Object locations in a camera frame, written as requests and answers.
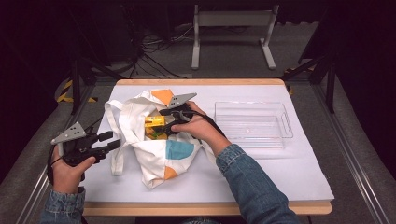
denim jacket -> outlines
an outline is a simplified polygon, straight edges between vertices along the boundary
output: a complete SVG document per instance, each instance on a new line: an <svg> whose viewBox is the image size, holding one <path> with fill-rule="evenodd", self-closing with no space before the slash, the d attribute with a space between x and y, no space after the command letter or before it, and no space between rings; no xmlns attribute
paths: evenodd
<svg viewBox="0 0 396 224"><path fill-rule="evenodd" d="M226 147L216 164L227 179L247 223L299 223L288 198L260 165L238 145ZM80 223L85 190L79 194L51 191L40 223Z"/></svg>

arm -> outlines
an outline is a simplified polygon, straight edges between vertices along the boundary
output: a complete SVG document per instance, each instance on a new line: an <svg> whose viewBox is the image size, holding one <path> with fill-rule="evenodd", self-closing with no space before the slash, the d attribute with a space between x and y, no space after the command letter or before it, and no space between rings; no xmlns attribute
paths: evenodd
<svg viewBox="0 0 396 224"><path fill-rule="evenodd" d="M205 114L194 102L189 102L189 106ZM172 130L190 133L211 146L217 157L216 164L227 179L241 215L248 223L298 223L297 216L289 210L288 198L260 165L206 120L194 116L189 123L175 125Z"/></svg>
<svg viewBox="0 0 396 224"><path fill-rule="evenodd" d="M53 188L49 193L40 223L80 223L84 210L85 189L79 188L81 175L95 162L90 157L76 167L58 160L58 148L55 147L52 164Z"/></svg>

table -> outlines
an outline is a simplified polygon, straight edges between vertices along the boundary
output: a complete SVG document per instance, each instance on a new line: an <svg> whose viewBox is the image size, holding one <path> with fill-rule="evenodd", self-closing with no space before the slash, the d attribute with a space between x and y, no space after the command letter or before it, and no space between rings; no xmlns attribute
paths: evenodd
<svg viewBox="0 0 396 224"><path fill-rule="evenodd" d="M216 87L221 89L218 96L213 99L208 98L210 90ZM285 152L282 156L277 157L268 154L268 160L259 160L259 164L265 172L274 180L276 185L290 198L290 209L298 215L325 215L332 211L331 200L333 199L329 184L323 173L320 171L318 161L313 154L312 147L307 142L304 131L297 119L293 109L291 99L284 87L284 82L280 79L128 79L120 80L113 90L110 100L118 99L122 102L122 97L132 98L134 92L143 89L171 89L174 94L181 94L178 91L191 90L197 91L198 95L193 98L195 102L208 114L213 116L213 101L219 97L225 97L226 90L235 90L245 88L245 93L235 100L247 99L251 95L259 94L262 99L268 100L268 97L275 98L273 94L279 95L280 90L283 92L283 98L289 99L283 102L288 110L293 128L293 138L301 139L299 144L306 151L294 150L294 147L288 147L291 140L288 140L285 146ZM108 131L109 126L106 119L102 120L99 133ZM234 216L239 215L239 209L233 199L228 185L221 174L216 173L217 167L208 164L205 153L198 153L189 171L174 179L167 180L155 189L147 189L140 181L139 166L134 164L134 153L130 151L129 156L131 162L124 167L124 175L111 176L109 159L95 164L86 173L86 180L83 185L87 189L84 216ZM303 174L298 177L291 175L299 175L295 167L288 170L288 166L295 166L300 163L310 164L309 167L302 165ZM216 192L205 187L207 183L212 182L210 188L216 188ZM185 189L194 188L194 185L202 186L194 189L194 194L184 192Z"/></svg>

clear plastic tray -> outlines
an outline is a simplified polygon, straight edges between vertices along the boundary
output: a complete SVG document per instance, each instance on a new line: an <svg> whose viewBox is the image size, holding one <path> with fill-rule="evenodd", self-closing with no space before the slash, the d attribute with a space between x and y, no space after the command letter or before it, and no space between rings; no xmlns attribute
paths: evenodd
<svg viewBox="0 0 396 224"><path fill-rule="evenodd" d="M281 103L215 102L215 122L242 148L282 149L283 139L293 137Z"/></svg>

